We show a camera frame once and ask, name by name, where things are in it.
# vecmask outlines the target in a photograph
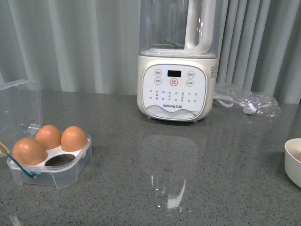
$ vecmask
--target blue string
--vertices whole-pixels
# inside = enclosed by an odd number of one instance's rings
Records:
[[[18,161],[16,159],[14,159],[9,153],[6,152],[6,155],[15,163],[17,164],[17,166],[27,175],[29,176],[30,178],[36,178],[39,176],[39,174],[36,174],[36,173],[29,173],[27,172],[21,165],[20,163],[18,163]]]

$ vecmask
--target curtain fold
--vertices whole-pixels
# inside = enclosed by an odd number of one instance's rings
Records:
[[[136,95],[139,0],[0,1],[0,84]],[[300,0],[229,0],[218,82],[301,99]]]

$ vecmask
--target button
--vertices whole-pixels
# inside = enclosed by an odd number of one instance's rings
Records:
[[[155,78],[155,83],[156,83],[157,85],[160,85],[161,82],[162,82],[162,80],[161,80],[160,78]]]
[[[172,85],[172,86],[176,86],[178,84],[178,80],[177,79],[171,79],[169,81],[169,84]]]
[[[161,76],[162,71],[160,69],[155,70],[155,75],[156,76]]]
[[[188,72],[187,77],[192,79],[194,77],[194,72],[193,71]]]
[[[193,86],[193,84],[194,84],[194,82],[191,79],[187,80],[187,82],[186,82],[186,85],[189,87]]]

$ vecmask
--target plastic lid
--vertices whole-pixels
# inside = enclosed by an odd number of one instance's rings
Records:
[[[33,137],[41,124],[41,97],[36,82],[17,80],[0,86],[0,141],[10,151],[18,140]]]

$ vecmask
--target gray speckled countertop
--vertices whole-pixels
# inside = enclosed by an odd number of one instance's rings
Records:
[[[300,225],[284,143],[301,105],[267,120],[214,106],[196,123],[148,119],[136,96],[42,92],[43,125],[78,125],[92,159],[64,189],[18,186],[0,158],[1,225]]]

